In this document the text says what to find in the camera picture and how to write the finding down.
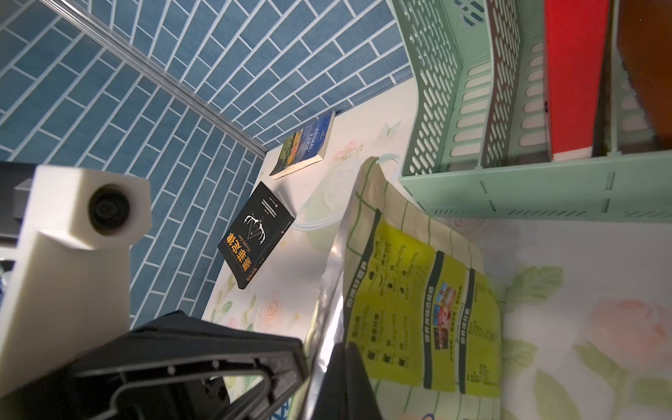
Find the green oats bag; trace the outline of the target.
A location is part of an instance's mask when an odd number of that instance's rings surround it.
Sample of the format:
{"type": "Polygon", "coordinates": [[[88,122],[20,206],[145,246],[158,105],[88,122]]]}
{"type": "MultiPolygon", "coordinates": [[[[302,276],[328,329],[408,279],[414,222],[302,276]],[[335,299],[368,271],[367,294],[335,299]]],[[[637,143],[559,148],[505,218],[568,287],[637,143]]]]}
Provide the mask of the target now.
{"type": "Polygon", "coordinates": [[[380,419],[500,419],[502,312],[481,250],[363,162],[321,280],[311,376],[292,414],[312,419],[334,347],[360,351],[380,419]]]}

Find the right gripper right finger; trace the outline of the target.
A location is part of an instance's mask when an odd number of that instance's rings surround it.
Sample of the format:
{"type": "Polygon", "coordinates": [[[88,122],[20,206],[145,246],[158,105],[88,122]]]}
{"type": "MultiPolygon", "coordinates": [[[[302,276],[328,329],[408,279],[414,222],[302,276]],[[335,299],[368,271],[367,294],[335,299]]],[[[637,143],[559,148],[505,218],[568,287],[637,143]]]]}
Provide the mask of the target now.
{"type": "Polygon", "coordinates": [[[380,420],[380,410],[359,349],[338,343],[311,419],[380,420]]]}

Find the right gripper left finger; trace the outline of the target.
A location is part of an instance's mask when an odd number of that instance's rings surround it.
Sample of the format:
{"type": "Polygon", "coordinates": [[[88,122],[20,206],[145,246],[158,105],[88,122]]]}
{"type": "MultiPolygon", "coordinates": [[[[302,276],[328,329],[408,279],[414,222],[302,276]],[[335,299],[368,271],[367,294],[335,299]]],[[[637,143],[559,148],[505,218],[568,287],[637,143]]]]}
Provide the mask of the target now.
{"type": "Polygon", "coordinates": [[[174,311],[1,399],[3,419],[266,419],[306,381],[300,339],[174,311]]]}

